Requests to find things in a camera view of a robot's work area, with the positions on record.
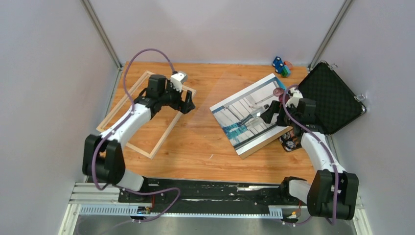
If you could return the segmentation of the light wooden picture frame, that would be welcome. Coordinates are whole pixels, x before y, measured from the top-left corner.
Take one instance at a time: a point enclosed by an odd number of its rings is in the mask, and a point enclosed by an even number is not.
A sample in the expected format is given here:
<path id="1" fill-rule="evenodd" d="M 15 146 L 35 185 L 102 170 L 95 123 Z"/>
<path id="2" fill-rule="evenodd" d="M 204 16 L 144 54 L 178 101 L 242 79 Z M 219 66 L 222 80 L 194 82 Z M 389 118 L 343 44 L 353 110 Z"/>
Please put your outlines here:
<path id="1" fill-rule="evenodd" d="M 133 93 L 135 92 L 139 86 L 150 77 L 150 75 L 154 75 L 153 72 L 150 71 L 145 71 L 141 77 L 134 83 L 134 85 L 131 87 L 131 89 L 129 90 L 129 92 Z M 104 119 L 101 121 L 101 123 L 97 126 L 96 130 L 99 132 L 104 132 L 107 128 L 107 124 L 114 118 L 114 116 L 117 114 L 117 112 L 122 108 L 122 106 L 127 102 L 128 96 L 125 94 L 120 101 L 108 112 L 108 114 L 104 117 Z M 153 159 L 155 157 L 155 155 L 157 154 L 157 152 L 159 151 L 159 149 L 161 148 L 161 146 L 163 145 L 163 143 L 166 141 L 168 135 L 171 133 L 171 131 L 173 130 L 173 128 L 175 127 L 175 125 L 177 124 L 177 122 L 179 121 L 179 119 L 181 118 L 181 116 L 183 115 L 183 113 L 181 112 L 177 112 L 177 114 L 175 115 L 175 117 L 172 119 L 172 122 L 168 125 L 167 129 L 165 130 L 165 132 L 163 133 L 163 135 L 161 136 L 161 138 L 158 140 L 157 144 L 155 145 L 155 147 L 151 150 L 151 152 L 146 152 L 143 149 L 140 149 L 139 147 L 131 144 L 131 143 L 126 143 L 126 147 L 136 151 L 137 153 L 142 154 L 143 156 L 146 156 L 150 159 Z"/>

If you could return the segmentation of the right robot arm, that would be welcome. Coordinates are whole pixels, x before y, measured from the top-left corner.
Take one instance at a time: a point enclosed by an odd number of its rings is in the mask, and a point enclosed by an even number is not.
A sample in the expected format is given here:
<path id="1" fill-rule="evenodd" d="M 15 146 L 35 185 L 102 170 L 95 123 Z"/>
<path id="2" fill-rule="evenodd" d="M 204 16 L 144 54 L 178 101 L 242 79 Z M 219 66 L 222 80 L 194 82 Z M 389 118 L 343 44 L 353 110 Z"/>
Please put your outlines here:
<path id="1" fill-rule="evenodd" d="M 348 173 L 328 148 L 324 134 L 315 126 L 316 107 L 316 102 L 308 98 L 298 99 L 297 104 L 274 100 L 259 114 L 267 124 L 278 114 L 280 123 L 292 126 L 294 136 L 299 138 L 316 170 L 311 184 L 297 177 L 284 178 L 279 197 L 288 205 L 296 200 L 304 202 L 310 216 L 324 217 L 331 223 L 336 219 L 351 220 L 355 214 L 359 179 L 356 174 Z"/>

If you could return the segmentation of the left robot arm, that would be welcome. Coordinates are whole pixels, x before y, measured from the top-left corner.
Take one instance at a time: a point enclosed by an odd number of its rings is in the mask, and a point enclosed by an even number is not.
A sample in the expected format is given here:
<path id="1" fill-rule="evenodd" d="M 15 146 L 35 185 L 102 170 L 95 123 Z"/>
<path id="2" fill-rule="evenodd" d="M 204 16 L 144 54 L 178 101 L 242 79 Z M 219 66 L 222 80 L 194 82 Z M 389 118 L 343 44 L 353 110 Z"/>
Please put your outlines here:
<path id="1" fill-rule="evenodd" d="M 90 134 L 85 139 L 82 172 L 91 176 L 99 190 L 104 188 L 99 181 L 131 190 L 131 196 L 138 202 L 145 202 L 150 196 L 147 178 L 126 169 L 123 149 L 131 137 L 149 122 L 162 107 L 168 106 L 187 114 L 195 108 L 192 91 L 182 97 L 183 83 L 187 74 L 174 72 L 170 79 L 153 74 L 148 86 L 133 100 L 127 112 L 108 130 L 99 135 Z"/>

